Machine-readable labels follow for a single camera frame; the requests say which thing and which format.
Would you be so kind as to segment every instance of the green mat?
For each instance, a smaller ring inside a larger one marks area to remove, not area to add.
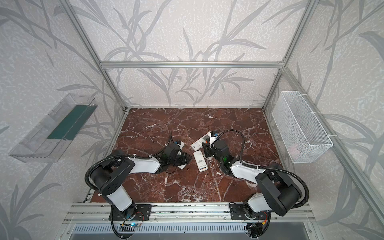
[[[81,127],[95,111],[97,105],[76,105],[71,112],[51,132],[47,139],[73,140]]]

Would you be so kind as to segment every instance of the mesh basket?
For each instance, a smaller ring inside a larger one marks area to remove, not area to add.
[[[298,91],[281,92],[272,116],[293,163],[313,162],[333,145]]]

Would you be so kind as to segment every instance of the leaf pattern wallpaper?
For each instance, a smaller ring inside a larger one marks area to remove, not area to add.
[[[384,196],[384,1],[320,1],[288,68]],[[384,230],[340,162],[328,150],[314,163],[293,165],[266,109],[282,161],[308,183],[310,206],[326,239],[384,239]]]
[[[0,1],[0,239],[54,239],[124,114],[57,1]],[[57,163],[10,157],[68,93],[98,105]]]
[[[71,3],[102,61],[281,61],[307,0]],[[126,105],[141,107],[261,107],[277,72],[108,71]]]

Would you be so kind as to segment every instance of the wall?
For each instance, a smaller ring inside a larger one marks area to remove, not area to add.
[[[299,83],[383,196],[383,1],[320,1],[288,62]],[[283,78],[276,93],[292,90]],[[384,230],[340,162],[328,150],[293,165],[266,112],[282,161],[308,184],[310,205],[326,239],[384,239]]]
[[[58,2],[0,1],[0,238],[53,239],[83,176],[100,159],[122,111]],[[94,96],[94,114],[57,163],[8,156],[68,93]]]
[[[71,0],[102,61],[281,61],[307,0]],[[111,69],[128,106],[263,105],[275,69]]]

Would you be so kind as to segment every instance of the brown marble surface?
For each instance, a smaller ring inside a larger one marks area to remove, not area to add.
[[[244,201],[258,192],[257,185],[224,175],[215,159],[206,159],[208,170],[199,172],[190,147],[208,131],[231,128],[242,131],[245,136],[243,160],[259,165],[280,163],[260,108],[131,109],[115,149],[148,156],[164,147],[172,131],[173,140],[184,142],[182,150],[191,155],[192,160],[182,170],[169,167],[169,173],[130,174],[123,183],[124,188],[135,202]],[[221,139],[227,141],[232,155],[238,156],[240,135],[228,132]],[[91,201],[105,202],[97,194]]]

